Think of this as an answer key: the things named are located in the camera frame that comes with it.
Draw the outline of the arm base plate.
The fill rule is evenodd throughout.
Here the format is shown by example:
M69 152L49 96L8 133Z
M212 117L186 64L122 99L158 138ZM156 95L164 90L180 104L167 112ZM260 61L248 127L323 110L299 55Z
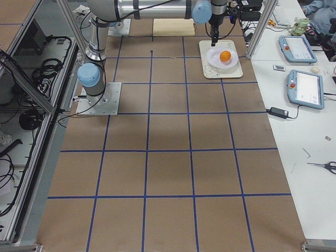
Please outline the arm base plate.
M109 82L106 86L104 95L91 97L86 95L82 88L81 95L77 105L76 113L78 116L117 116L119 110L119 101L122 83Z
M129 36L131 19L124 19L121 22L111 23L108 30L108 36L120 37Z

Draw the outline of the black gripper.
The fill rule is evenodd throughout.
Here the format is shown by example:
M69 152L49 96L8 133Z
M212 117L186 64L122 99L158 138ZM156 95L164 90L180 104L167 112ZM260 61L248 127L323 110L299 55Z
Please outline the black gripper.
M218 39L219 39L219 29L218 27L223 23L225 14L214 14L212 13L211 18L209 20L209 24L211 25L211 46L215 47Z

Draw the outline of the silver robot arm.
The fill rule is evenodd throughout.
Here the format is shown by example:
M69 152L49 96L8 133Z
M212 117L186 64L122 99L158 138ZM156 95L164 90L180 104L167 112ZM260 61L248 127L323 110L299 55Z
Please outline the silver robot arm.
M86 63L78 69L78 79L91 97L104 94L103 65L107 57L106 43L111 24L124 19L192 19L211 25L212 44L218 42L218 29L226 15L226 1L88 1L91 32L86 47Z

